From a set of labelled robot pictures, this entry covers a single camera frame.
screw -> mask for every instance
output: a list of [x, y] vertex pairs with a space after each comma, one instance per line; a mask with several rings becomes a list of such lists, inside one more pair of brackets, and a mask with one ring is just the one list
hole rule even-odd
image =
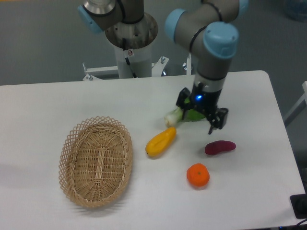
[[161, 64], [164, 64], [164, 61], [165, 61], [165, 57], [162, 56], [162, 57], [161, 57]]
[[84, 72], [86, 72], [87, 68], [85, 67], [85, 63], [82, 63], [82, 65], [83, 65]]

gray floor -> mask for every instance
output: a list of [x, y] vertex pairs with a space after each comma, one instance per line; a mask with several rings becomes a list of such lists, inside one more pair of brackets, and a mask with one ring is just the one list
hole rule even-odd
[[[104, 34], [91, 34], [80, 20], [76, 8], [81, 3], [0, 2], [0, 85], [81, 81], [82, 62], [88, 68], [116, 65]], [[153, 60], [164, 55], [181, 71], [188, 53], [166, 38], [164, 21], [175, 8], [199, 5], [200, 0], [145, 0], [145, 10], [160, 27]], [[282, 0], [250, 0], [247, 14], [233, 24], [240, 44], [231, 71], [266, 71], [285, 115], [307, 81], [307, 23], [288, 18]], [[307, 167], [307, 109], [287, 131], [299, 167]]]

orange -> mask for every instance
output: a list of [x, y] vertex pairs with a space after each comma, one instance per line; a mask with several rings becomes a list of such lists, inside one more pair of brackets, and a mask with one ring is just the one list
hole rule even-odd
[[210, 175], [206, 166], [197, 163], [187, 170], [187, 179], [192, 185], [202, 187], [209, 182]]

white table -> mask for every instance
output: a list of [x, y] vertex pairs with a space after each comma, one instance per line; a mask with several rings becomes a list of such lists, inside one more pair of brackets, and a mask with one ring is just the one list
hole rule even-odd
[[[238, 230], [298, 222], [289, 196], [304, 193], [270, 79], [263, 71], [229, 73], [219, 106], [223, 130], [183, 123], [159, 159], [145, 145], [165, 129], [180, 90], [193, 76], [0, 87], [0, 229]], [[58, 165], [69, 131], [97, 115], [120, 120], [134, 146], [129, 186], [115, 203], [88, 210], [59, 188]], [[212, 157], [206, 144], [237, 149]], [[207, 166], [211, 180], [193, 189], [186, 170]]]

black cable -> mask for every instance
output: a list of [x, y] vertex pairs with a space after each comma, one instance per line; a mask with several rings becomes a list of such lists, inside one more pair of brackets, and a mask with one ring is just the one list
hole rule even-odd
[[207, 4], [207, 5], [212, 6], [212, 7], [215, 9], [215, 11], [217, 12], [217, 15], [219, 16], [220, 22], [223, 22], [222, 13], [221, 13], [220, 9], [219, 9], [216, 5], [214, 5], [214, 4], [211, 3], [211, 2], [205, 2], [205, 3], [203, 3], [203, 4]]
[[296, 227], [298, 228], [302, 223], [305, 223], [307, 221], [307, 219], [302, 220], [301, 222], [297, 223]]
[[196, 39], [197, 36], [201, 33], [201, 31], [203, 31], [203, 30], [206, 29], [206, 28], [207, 28], [207, 26], [202, 27], [202, 28], [199, 29], [199, 30], [194, 34], [194, 36], [192, 37], [192, 40], [191, 40], [190, 45], [189, 45], [189, 52], [190, 52], [190, 53], [192, 52], [192, 47], [193, 47], [193, 44], [194, 44], [195, 39]]

